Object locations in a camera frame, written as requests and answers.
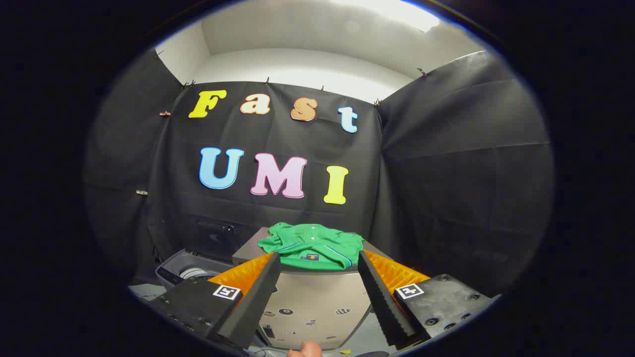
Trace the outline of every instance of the black fabric curtain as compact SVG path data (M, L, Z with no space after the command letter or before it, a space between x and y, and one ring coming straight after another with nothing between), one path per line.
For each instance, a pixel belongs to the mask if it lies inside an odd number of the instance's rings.
M219 90L226 94L204 107L206 116L191 118L201 92ZM241 110L252 94L269 98L268 112ZM291 118L302 97L317 103L310 121ZM338 110L346 107L357 114L354 133L342 126ZM206 147L220 150L216 178L229 172L227 150L243 151L231 185L203 184ZM284 196L289 182L275 195L270 182L267 194L251 192L262 153L279 170L293 157L306 159L301 198ZM324 202L329 166L348 170L344 204ZM217 242L226 259L259 227L312 222L357 232L427 275L448 273L495 295L540 244L553 175L537 103L487 52L450 62L375 107L276 83L182 89L151 51L104 102L84 190L95 236L127 280L155 281L157 261L206 239L210 227L235 227L229 241Z
M190 118L201 92L226 91L204 118ZM244 113L241 106L252 94L267 95L265 114ZM294 120L291 110L298 98L317 103L315 118ZM357 114L357 131L342 127L340 108L350 107ZM162 253L171 255L200 236L201 223L233 226L272 226L317 223L368 237L379 178L381 124L374 106L355 98L311 88L256 82L195 84L188 87L169 118L161 135L151 174L149 210L153 240L167 242ZM235 181L226 188L212 189L201 180L201 149L220 150L213 167L214 176L229 171L228 149L244 151ZM259 170L255 156L271 154L282 170L291 158L307 160L302 169L301 198L284 196L284 188L273 194L253 194ZM324 201L330 185L329 166L348 170L344 177L344 204ZM236 236L237 247L251 237Z
M87 142L84 197L95 239L116 274L154 281L156 257L143 211L156 139L181 92L180 83L147 52L112 85Z
M456 59L379 106L382 154L404 207L399 241L428 275L503 292L531 259L554 185L549 137L527 87L482 51Z

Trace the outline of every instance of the green shirt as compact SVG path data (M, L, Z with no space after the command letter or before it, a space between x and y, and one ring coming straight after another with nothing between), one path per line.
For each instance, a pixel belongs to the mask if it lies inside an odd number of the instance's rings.
M258 242L265 252L278 252L282 264L313 270L344 270L357 264L364 241L358 234L319 224L281 222L269 228L269 234Z

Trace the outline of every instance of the letter u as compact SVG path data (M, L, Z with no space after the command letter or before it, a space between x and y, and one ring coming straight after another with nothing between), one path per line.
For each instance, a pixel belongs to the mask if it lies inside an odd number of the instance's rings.
M216 157L220 155L221 150L218 147L204 147L201 149L201 169L199 170L199 178L201 183L210 189L222 190L233 185L238 174L238 161L244 155L241 149L228 149L225 153L229 157L227 163L227 174L223 178L214 176L214 165Z

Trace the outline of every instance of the white wall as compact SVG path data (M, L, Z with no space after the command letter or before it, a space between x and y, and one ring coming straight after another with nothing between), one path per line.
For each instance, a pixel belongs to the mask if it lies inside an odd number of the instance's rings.
M201 22L196 22L155 47L159 58L181 82L191 82L194 73L210 57Z
M173 68L166 66L174 73ZM208 57L194 73L196 83L256 81L292 84L372 103L413 78L353 57L293 48L264 48Z

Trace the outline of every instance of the blue letter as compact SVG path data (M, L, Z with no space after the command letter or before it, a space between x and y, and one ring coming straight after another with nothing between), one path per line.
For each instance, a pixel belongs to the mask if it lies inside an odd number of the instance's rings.
M201 149L201 169L199 170L199 178L203 185L210 189L222 190L234 184L236 181L236 174L238 173L238 160L244 155L244 151L241 149L228 149L227 156L229 162L227 163L227 174L223 178L216 178L214 176L214 165L216 164L216 157L221 153L218 147L204 147Z
M357 119L357 114L353 113L353 108L339 108L337 112L342 113L342 128L344 128L344 130L349 133L357 131L357 126L353 125L353 119Z

